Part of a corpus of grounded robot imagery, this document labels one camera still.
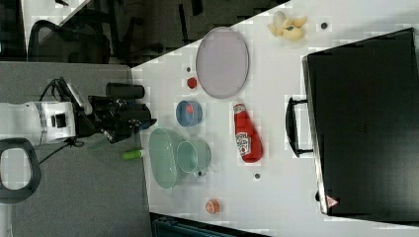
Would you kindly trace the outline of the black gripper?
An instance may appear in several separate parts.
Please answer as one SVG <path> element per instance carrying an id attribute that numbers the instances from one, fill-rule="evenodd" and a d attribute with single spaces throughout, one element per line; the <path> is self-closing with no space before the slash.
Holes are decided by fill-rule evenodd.
<path id="1" fill-rule="evenodd" d="M 79 138 L 102 133 L 110 143 L 116 143 L 157 122 L 146 104 L 103 96 L 89 96 L 88 102 L 92 107 L 91 114 L 76 113 L 75 130 Z"/>

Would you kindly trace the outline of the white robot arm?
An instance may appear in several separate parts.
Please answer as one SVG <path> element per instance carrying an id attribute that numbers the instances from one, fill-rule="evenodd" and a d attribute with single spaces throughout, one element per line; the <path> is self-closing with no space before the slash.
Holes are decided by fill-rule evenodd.
<path id="1" fill-rule="evenodd" d="M 85 108 L 76 102 L 27 102 L 1 105 L 1 137 L 26 138 L 32 145 L 69 142 L 102 133 L 111 143 L 156 123 L 144 104 L 90 96 Z"/>

